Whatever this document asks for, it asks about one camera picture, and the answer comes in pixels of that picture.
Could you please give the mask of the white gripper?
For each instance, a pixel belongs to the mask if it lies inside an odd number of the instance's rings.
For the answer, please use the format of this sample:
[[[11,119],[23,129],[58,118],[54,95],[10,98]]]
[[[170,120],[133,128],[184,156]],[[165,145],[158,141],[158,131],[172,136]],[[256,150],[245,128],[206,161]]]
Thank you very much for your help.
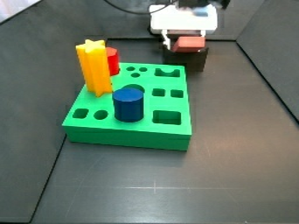
[[[212,5],[200,9],[201,16],[196,16],[189,9],[177,9],[174,5],[164,7],[161,4],[149,6],[150,32],[162,36],[162,45],[170,50],[172,41],[166,34],[173,31],[205,31],[212,34],[217,29],[217,12]]]

